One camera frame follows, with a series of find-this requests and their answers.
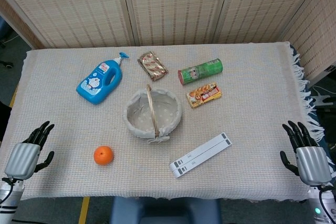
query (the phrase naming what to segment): woven partition panel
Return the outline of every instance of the woven partition panel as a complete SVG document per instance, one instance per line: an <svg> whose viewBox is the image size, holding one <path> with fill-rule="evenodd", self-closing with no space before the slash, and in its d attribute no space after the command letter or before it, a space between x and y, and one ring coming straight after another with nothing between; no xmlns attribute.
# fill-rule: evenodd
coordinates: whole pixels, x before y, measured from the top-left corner
<svg viewBox="0 0 336 224"><path fill-rule="evenodd" d="M209 43L220 0L132 0L140 45Z"/></svg>
<svg viewBox="0 0 336 224"><path fill-rule="evenodd" d="M301 54L301 65L311 84L336 62L336 0L306 0L283 40L291 42Z"/></svg>
<svg viewBox="0 0 336 224"><path fill-rule="evenodd" d="M0 0L0 13L13 28L16 28L16 32L27 40L30 46L34 49L42 49L45 47L6 0Z"/></svg>
<svg viewBox="0 0 336 224"><path fill-rule="evenodd" d="M303 0L225 0L214 42L276 41Z"/></svg>
<svg viewBox="0 0 336 224"><path fill-rule="evenodd" d="M51 47L131 45L120 0L15 1Z"/></svg>

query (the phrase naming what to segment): snack wrapper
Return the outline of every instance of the snack wrapper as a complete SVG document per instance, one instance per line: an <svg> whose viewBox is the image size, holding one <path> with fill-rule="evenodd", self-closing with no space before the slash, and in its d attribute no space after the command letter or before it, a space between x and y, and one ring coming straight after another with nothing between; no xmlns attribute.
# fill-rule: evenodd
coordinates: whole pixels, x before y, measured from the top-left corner
<svg viewBox="0 0 336 224"><path fill-rule="evenodd" d="M198 89L190 91L186 94L188 102L192 108L201 106L202 104L222 97L222 92L216 82L211 82Z"/></svg>
<svg viewBox="0 0 336 224"><path fill-rule="evenodd" d="M168 70L160 62L155 53L149 51L138 58L138 63L142 66L143 70L149 75L152 81L159 80L164 77Z"/></svg>

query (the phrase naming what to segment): white tablecloth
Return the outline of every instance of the white tablecloth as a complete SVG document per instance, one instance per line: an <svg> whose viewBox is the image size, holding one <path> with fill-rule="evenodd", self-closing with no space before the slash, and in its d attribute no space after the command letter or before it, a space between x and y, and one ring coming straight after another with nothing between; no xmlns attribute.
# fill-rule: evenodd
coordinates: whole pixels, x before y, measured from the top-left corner
<svg viewBox="0 0 336 224"><path fill-rule="evenodd" d="M137 57L152 50L169 70L152 82ZM97 64L124 51L123 79L99 105L76 92ZM182 86L177 71L219 58L223 73ZM293 72L289 43L45 49L28 52L12 116L0 149L4 171L18 142L49 120L55 128L41 153L55 151L51 165L25 182L25 198L62 196L151 196L294 199L307 197L307 186L286 170L279 152L295 157L281 124L306 123ZM186 92L216 81L223 97L192 109ZM182 101L182 119L171 139L147 144L124 125L128 99L150 83L174 92ZM232 146L176 179L169 163L226 132ZM99 166L93 152L109 145L114 161Z"/></svg>

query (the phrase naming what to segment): woven basket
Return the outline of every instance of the woven basket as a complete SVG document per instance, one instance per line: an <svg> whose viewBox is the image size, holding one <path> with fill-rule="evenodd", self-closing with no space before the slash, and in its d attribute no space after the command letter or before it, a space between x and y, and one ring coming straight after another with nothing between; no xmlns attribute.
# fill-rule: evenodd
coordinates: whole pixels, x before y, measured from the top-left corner
<svg viewBox="0 0 336 224"><path fill-rule="evenodd" d="M176 95L165 89L139 90L124 109L127 128L148 143L169 140L168 136L179 124L182 106Z"/></svg>

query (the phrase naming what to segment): blue detergent bottle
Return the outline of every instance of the blue detergent bottle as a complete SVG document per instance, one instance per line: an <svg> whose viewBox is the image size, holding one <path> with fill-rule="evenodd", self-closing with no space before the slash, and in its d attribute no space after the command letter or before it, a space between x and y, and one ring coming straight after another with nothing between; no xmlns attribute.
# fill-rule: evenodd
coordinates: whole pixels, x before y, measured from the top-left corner
<svg viewBox="0 0 336 224"><path fill-rule="evenodd" d="M76 91L93 104L98 104L104 100L121 81L122 73L119 67L121 60L129 58L124 52L119 54L119 58L99 64L89 76L81 81Z"/></svg>

